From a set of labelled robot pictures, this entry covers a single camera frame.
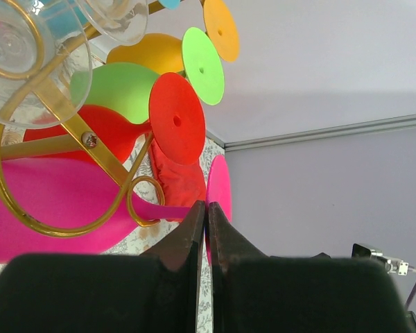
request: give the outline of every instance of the cable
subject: cable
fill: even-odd
[[[413,267],[413,266],[409,266],[408,271],[416,273],[416,268]],[[405,302],[405,309],[406,310],[408,310],[408,308],[410,307],[410,304],[413,301],[413,298],[415,298],[415,296],[416,296],[416,282],[415,282],[415,285],[413,286],[413,289],[411,289],[411,292],[410,292],[409,297],[407,298],[407,301]]]

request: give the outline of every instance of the red cloth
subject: red cloth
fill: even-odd
[[[168,159],[154,140],[149,149],[154,178],[164,190],[167,206],[191,207],[197,200],[205,200],[207,186],[199,161],[180,165]]]

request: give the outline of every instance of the gold metal rack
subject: gold metal rack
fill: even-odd
[[[0,69],[0,77],[2,78],[7,78],[9,80],[26,80],[26,83],[17,89],[0,109],[0,117],[4,120],[9,120],[20,103],[31,92],[34,93],[44,104],[46,109],[59,120],[64,118],[62,115],[73,114],[75,107],[62,94],[52,79],[49,78],[49,75],[55,68],[57,68],[57,66],[61,65],[67,59],[71,52],[86,43],[85,36],[79,35],[78,37],[71,37],[66,40],[61,48],[62,51],[43,67],[44,41],[33,18],[28,15],[28,13],[17,3],[16,0],[2,1],[14,8],[28,24],[37,46],[37,59],[32,68],[22,74],[14,74]],[[164,9],[158,1],[150,3],[148,7],[150,15]],[[91,24],[86,24],[84,26],[84,32],[88,40],[100,35],[100,33]],[[102,141],[98,140],[95,145],[87,144],[87,142],[83,139],[83,135],[85,133],[91,133],[94,135],[94,132],[79,114],[75,114],[72,118],[62,123],[62,126],[68,132],[68,135],[37,140],[35,142],[15,144],[14,146],[5,147],[2,150],[1,138],[3,136],[5,126],[0,123],[0,199],[15,215],[15,217],[28,228],[41,234],[45,234],[46,236],[63,238],[77,237],[87,234],[102,226],[116,212],[123,198],[126,196],[128,212],[140,226],[148,227],[158,223],[159,220],[146,221],[137,216],[131,200],[132,190],[135,185],[141,181],[146,181],[154,185],[159,197],[159,203],[160,205],[164,205],[164,192],[154,178],[141,176],[133,179],[141,161],[145,157],[145,154],[151,145],[152,140],[154,139],[154,135],[150,133],[146,137],[145,144],[134,161],[134,164],[129,171],[126,171],[120,161],[117,160],[114,154],[106,145],[104,145]],[[33,218],[20,207],[19,203],[10,193],[4,178],[1,161],[13,158],[62,153],[65,151],[76,151],[78,149],[84,150],[89,156],[91,156],[97,165],[99,165],[99,167],[102,168],[118,186],[120,186],[120,190],[116,195],[114,202],[100,218],[81,228],[55,228]]]

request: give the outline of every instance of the gray wall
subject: gray wall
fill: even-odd
[[[233,224],[266,254],[347,257],[364,242],[416,266],[416,128],[226,157]],[[405,299],[415,276],[395,281]]]

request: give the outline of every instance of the screw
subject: screw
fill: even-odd
[[[93,132],[85,132],[82,134],[82,143],[87,148],[94,148],[97,146],[98,138],[96,133]]]

